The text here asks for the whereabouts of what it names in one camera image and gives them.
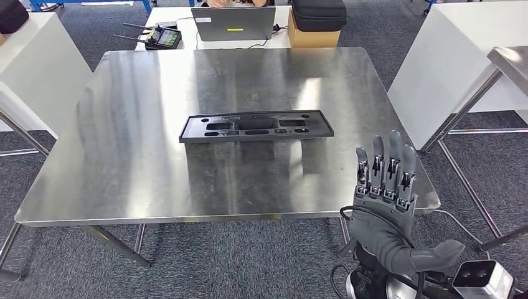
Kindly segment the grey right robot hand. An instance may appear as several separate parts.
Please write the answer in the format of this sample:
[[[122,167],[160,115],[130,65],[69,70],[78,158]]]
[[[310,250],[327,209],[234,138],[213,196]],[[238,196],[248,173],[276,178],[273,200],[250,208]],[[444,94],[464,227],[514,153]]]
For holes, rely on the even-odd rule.
[[[465,250],[463,243],[448,239],[429,248],[410,241],[415,206],[417,155],[402,142],[400,132],[389,134],[385,154],[381,136],[373,138],[374,153],[367,157],[358,146],[356,185],[349,231],[358,243],[389,272],[405,275],[440,271],[453,266]]]

